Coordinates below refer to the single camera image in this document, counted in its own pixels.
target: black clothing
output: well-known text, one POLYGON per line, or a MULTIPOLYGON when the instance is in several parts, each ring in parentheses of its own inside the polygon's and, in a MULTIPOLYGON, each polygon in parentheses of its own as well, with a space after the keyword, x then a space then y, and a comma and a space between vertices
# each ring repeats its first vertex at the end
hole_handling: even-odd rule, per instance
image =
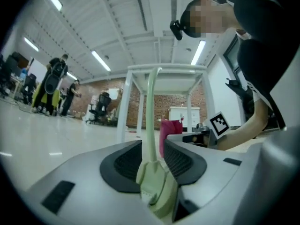
MULTIPOLYGON (((40 87, 39 87, 39 91, 38 91, 38 94, 36 96, 36 99, 34 101, 34 104, 33 104, 34 107, 36 107, 36 108, 38 107, 38 105, 41 103, 41 100, 42 100, 45 93, 46 93, 46 91, 45 91, 45 80, 43 80, 40 87)), ((52 97, 53 97, 53 94, 47 94, 47 104, 46 104, 46 110, 47 111, 52 110, 52 97)))
POLYGON ((74 92, 72 92, 72 89, 76 90, 75 83, 72 83, 69 90, 67 91, 67 96, 73 98, 74 97, 74 92))
POLYGON ((290 40, 289 16, 281 6, 269 0, 228 0, 234 14, 251 39, 240 41, 238 64, 248 86, 274 111, 280 128, 283 118, 270 95, 290 65, 298 47, 299 35, 290 40))
POLYGON ((62 116, 66 116, 67 115, 67 112, 72 104, 72 101, 73 101, 73 97, 74 96, 67 96, 66 97, 66 100, 64 102, 64 105, 63 105, 63 109, 62 109, 62 112, 61 112, 61 115, 62 116))
MULTIPOLYGON (((67 75, 67 72, 68 72, 68 66, 66 65, 66 63, 64 62, 64 60, 60 59, 60 58, 53 58, 52 60, 49 61, 49 64, 51 66, 51 68, 57 64, 58 62, 61 62, 65 68, 64 68, 64 75, 67 75)), ((38 107, 38 105, 40 104, 42 98, 43 98, 43 95, 46 93, 45 91, 45 82, 46 82, 46 79, 48 77, 48 75, 51 73, 51 68, 49 68, 46 72, 46 75, 40 85, 40 88, 39 88, 39 91, 38 91, 38 94, 36 96, 36 99, 35 99, 35 102, 34 102, 34 107, 38 107)), ((50 113, 52 113, 53 111, 53 107, 52 107, 52 97, 53 97, 53 94, 47 94, 47 104, 46 104, 46 110, 49 111, 50 113)))
POLYGON ((66 100, 64 102, 64 105, 63 105, 63 110, 61 112, 61 115, 62 116, 66 116, 67 115, 67 112, 72 104, 72 101, 73 101, 73 98, 74 98, 74 92, 72 92, 72 89, 76 90, 76 85, 75 83, 72 83, 70 88, 68 89, 67 91, 67 97, 66 97, 66 100))
MULTIPOLYGON (((64 69, 64 75, 67 76, 68 66, 67 66, 67 64, 65 63, 65 61, 62 60, 61 58, 53 58, 52 60, 50 60, 50 61, 49 61, 50 67, 53 68, 53 66, 54 66, 55 64, 57 64, 58 62, 61 62, 61 63, 65 66, 65 69, 64 69)), ((51 73, 51 68, 47 70, 44 79, 51 73)))

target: window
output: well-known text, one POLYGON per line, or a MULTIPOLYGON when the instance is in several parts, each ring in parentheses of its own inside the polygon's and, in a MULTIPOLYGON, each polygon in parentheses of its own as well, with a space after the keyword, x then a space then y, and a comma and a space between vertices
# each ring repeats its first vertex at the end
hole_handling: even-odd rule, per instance
POLYGON ((235 35, 234 39, 230 43, 226 52, 224 53, 224 57, 227 60, 229 66, 231 67, 235 79, 241 83, 244 90, 247 90, 247 82, 238 65, 238 60, 237 60, 239 47, 240 47, 240 43, 238 40, 238 36, 235 35))

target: black slot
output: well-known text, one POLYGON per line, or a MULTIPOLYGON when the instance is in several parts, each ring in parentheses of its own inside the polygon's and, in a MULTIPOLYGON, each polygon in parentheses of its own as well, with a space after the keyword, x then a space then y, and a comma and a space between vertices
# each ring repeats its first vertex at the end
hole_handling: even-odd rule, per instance
POLYGON ((74 186, 75 184, 72 182, 59 182, 59 184, 57 184, 50 194, 42 201, 42 205, 49 211, 57 214, 74 186))
POLYGON ((228 157, 225 158, 223 161, 226 162, 226 163, 237 165, 237 166, 239 166, 242 163, 242 161, 239 161, 239 160, 236 160, 236 159, 233 159, 233 158, 228 158, 228 157))
POLYGON ((196 212, 199 208, 190 200, 185 200, 181 188, 177 191, 176 203, 174 206, 172 221, 176 222, 196 212))

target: yellow chair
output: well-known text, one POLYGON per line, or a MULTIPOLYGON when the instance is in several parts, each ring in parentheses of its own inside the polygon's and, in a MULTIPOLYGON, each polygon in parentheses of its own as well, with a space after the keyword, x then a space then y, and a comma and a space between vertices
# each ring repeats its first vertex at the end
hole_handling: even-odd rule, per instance
MULTIPOLYGON (((34 105, 34 102, 36 100, 36 96, 38 94, 40 86, 41 86, 41 84, 38 85, 36 91, 34 92, 34 94, 32 96, 32 106, 34 105)), ((54 109, 57 108, 59 101, 60 101, 60 91, 58 89, 56 89, 55 92, 53 93, 53 97, 52 97, 52 106, 54 107, 54 109)), ((47 103, 47 93, 45 93, 43 95, 41 102, 47 103)))

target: white cabinet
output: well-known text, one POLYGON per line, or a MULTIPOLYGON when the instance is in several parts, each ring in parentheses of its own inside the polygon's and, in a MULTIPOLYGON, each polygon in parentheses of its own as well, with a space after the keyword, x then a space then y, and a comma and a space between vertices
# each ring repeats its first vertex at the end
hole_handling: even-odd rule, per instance
MULTIPOLYGON (((184 117, 182 125, 188 127, 188 108, 187 107, 170 107, 169 120, 180 120, 184 117)), ((192 127, 195 128, 200 123, 200 107, 192 107, 192 127)))

